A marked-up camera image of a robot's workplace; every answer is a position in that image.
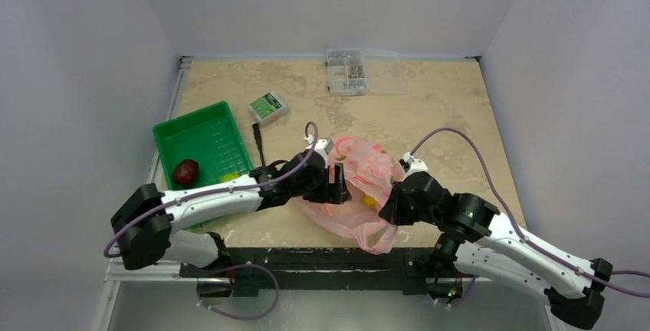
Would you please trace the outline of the pink plastic bag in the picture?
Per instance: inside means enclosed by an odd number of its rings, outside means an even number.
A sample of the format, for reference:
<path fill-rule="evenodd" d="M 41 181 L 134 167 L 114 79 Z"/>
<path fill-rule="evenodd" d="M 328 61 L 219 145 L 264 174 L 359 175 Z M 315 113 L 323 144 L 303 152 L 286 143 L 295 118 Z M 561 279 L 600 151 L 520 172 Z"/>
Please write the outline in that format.
<path fill-rule="evenodd" d="M 304 199 L 298 207 L 311 221 L 343 238 L 356 241 L 370 254 L 387 254 L 394 245 L 397 226 L 379 217 L 379 210 L 388 201 L 392 185 L 404 179 L 398 159 L 374 142 L 356 136 L 339 135 L 329 154 L 329 162 L 343 164 L 351 200 L 341 204 L 320 204 Z M 376 211 L 363 204 L 363 196 L 378 202 Z"/>

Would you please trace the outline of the red fake apple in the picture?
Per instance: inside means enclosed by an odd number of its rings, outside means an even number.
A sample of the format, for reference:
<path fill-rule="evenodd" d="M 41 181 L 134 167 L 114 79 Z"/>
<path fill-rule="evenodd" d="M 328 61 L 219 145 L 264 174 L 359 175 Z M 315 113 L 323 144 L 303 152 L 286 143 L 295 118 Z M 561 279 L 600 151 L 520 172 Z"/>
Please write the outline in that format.
<path fill-rule="evenodd" d="M 193 159 L 182 160 L 172 173 L 172 181 L 181 186 L 192 186 L 198 179 L 199 164 Z"/>

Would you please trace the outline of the yellow fake lemon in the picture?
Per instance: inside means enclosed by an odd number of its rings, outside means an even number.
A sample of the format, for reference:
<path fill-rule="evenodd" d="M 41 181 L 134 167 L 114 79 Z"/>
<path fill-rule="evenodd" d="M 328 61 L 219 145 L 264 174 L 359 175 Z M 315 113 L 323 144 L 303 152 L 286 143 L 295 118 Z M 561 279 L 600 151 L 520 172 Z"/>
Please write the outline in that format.
<path fill-rule="evenodd" d="M 370 210 L 376 211 L 378 208 L 378 202 L 372 196 L 364 195 L 363 204 Z"/>

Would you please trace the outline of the yellow green fake fruit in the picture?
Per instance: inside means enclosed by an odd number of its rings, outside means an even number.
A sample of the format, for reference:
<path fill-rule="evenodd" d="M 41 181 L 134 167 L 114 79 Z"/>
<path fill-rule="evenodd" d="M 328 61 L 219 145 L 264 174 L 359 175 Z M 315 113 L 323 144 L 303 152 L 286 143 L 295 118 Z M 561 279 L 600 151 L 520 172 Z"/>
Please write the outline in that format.
<path fill-rule="evenodd" d="M 240 176 L 241 176 L 241 174 L 239 172 L 231 172 L 231 173 L 222 175 L 219 178 L 219 182 L 220 183 L 230 182 L 230 181 L 233 181 L 233 180 L 239 178 Z"/>

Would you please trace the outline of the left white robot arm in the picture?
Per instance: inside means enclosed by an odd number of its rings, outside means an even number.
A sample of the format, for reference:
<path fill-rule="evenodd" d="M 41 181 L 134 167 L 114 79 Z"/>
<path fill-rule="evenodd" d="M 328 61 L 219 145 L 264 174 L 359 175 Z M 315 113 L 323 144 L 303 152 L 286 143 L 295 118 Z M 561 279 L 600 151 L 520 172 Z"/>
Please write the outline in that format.
<path fill-rule="evenodd" d="M 281 167 L 259 167 L 206 187 L 161 192 L 153 183 L 141 185 L 110 219 L 113 237 L 103 255 L 120 258 L 127 270 L 165 260 L 217 277 L 228 269 L 224 241 L 189 228 L 221 216 L 280 207 L 292 198 L 335 205 L 350 201 L 343 166 L 328 162 L 324 152 L 307 149 Z"/>

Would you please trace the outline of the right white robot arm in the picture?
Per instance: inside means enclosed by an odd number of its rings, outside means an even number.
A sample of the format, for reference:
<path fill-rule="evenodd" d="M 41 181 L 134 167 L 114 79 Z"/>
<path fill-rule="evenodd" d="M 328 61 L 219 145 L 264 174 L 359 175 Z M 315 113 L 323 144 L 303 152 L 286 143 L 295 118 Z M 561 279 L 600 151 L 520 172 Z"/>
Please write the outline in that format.
<path fill-rule="evenodd" d="M 379 215 L 406 226 L 432 224 L 441 232 L 422 262 L 434 277 L 452 271 L 485 277 L 527 293 L 550 307 L 559 320 L 591 330 L 604 306 L 602 285 L 612 265 L 586 260 L 541 241 L 471 193 L 451 193 L 427 172 L 393 185 Z"/>

